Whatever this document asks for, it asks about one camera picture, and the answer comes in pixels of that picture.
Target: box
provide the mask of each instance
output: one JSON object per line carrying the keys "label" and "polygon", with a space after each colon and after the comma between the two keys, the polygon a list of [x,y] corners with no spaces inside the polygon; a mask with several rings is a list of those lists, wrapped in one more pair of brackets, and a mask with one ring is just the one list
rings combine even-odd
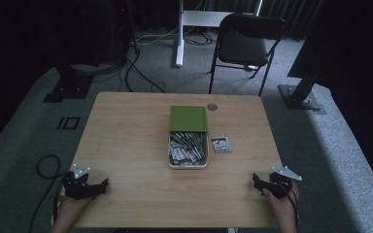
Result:
{"label": "box", "polygon": [[206,108],[171,106],[168,139],[171,168],[205,168],[209,151]]}

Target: stand base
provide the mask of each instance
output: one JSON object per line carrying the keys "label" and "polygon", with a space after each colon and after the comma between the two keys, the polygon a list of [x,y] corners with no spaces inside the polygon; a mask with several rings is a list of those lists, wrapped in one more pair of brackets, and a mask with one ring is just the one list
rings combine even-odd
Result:
{"label": "stand base", "polygon": [[79,81],[70,88],[64,88],[64,80],[60,78],[53,92],[45,97],[44,103],[61,103],[63,99],[85,99],[94,76],[77,76]]}
{"label": "stand base", "polygon": [[297,103],[292,101],[292,99],[290,98],[293,91],[296,89],[296,85],[280,84],[278,85],[278,88],[280,89],[281,95],[283,96],[284,101],[286,102],[287,108],[312,110],[314,114],[326,115],[325,109],[322,105],[317,103],[317,100],[313,92],[310,92],[304,101],[302,101],[301,103]]}

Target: green box cover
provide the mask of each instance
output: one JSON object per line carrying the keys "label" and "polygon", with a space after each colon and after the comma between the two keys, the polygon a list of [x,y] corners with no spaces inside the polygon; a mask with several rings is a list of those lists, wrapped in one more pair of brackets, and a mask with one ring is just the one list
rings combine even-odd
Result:
{"label": "green box cover", "polygon": [[208,132],[207,109],[171,106],[169,131]]}

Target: wooden tabletop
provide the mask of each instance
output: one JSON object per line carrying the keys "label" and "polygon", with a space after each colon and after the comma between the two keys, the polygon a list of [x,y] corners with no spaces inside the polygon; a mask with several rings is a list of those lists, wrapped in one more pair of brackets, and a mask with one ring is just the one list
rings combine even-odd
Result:
{"label": "wooden tabletop", "polygon": [[[202,170],[169,167],[170,106],[207,106],[209,137],[227,135],[233,152],[210,144]],[[257,96],[101,92],[74,163],[90,167],[89,184],[109,178],[78,227],[271,227],[253,172],[268,180],[281,166]]]}

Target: hand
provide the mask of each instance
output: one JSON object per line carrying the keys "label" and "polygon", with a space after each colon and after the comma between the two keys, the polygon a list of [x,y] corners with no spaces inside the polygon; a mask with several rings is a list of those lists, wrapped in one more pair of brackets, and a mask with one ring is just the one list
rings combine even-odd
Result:
{"label": "hand", "polygon": [[59,206],[57,219],[53,225],[52,233],[67,233],[75,222],[84,213],[86,206],[92,198],[75,200],[68,198]]}
{"label": "hand", "polygon": [[[295,181],[291,180],[291,185],[292,190],[290,190],[288,194],[296,205],[296,200],[299,199],[299,191]],[[281,233],[296,233],[295,212],[289,199],[286,196],[277,199],[274,194],[266,188],[262,189],[262,193],[266,196],[271,205],[272,212],[277,220]]]}

